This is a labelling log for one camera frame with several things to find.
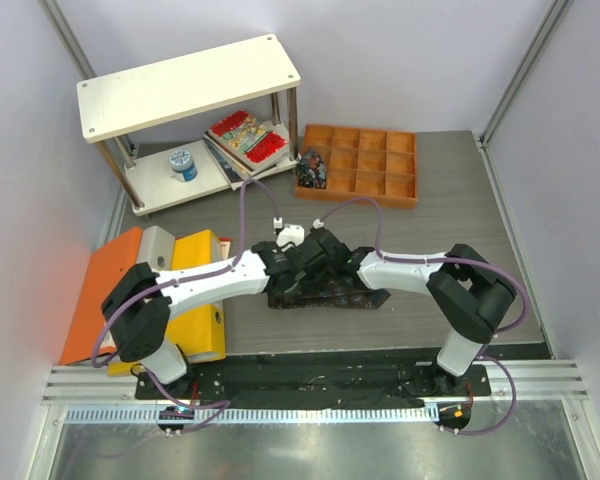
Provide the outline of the brown blue-flowered tie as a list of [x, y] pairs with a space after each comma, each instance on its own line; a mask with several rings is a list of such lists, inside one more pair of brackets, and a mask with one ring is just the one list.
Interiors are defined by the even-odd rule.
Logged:
[[269, 293], [271, 309], [338, 308], [379, 309], [390, 297], [386, 289], [369, 289], [362, 283], [347, 279], [318, 282], [301, 281], [291, 291]]

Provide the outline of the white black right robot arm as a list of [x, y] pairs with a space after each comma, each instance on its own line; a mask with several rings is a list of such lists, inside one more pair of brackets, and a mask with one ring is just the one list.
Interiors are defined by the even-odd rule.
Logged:
[[329, 230], [318, 228], [300, 248], [311, 281], [329, 275], [356, 290], [400, 290], [433, 299], [450, 325], [431, 371], [433, 386], [445, 395], [466, 385], [467, 370], [518, 296], [507, 273], [465, 244], [432, 255], [391, 254], [374, 247], [352, 250]]

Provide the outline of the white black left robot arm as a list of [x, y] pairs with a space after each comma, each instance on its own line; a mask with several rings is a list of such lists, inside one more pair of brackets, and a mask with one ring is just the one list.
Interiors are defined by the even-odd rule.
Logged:
[[133, 265], [101, 306], [106, 319], [102, 337], [109, 336], [114, 358], [139, 364], [170, 398], [185, 397], [193, 385], [189, 361], [167, 337], [170, 322], [199, 306], [226, 299], [259, 295], [277, 285], [290, 290], [302, 271], [301, 249], [309, 242], [282, 232], [275, 241], [263, 241], [226, 260], [179, 270], [154, 271], [148, 263]]

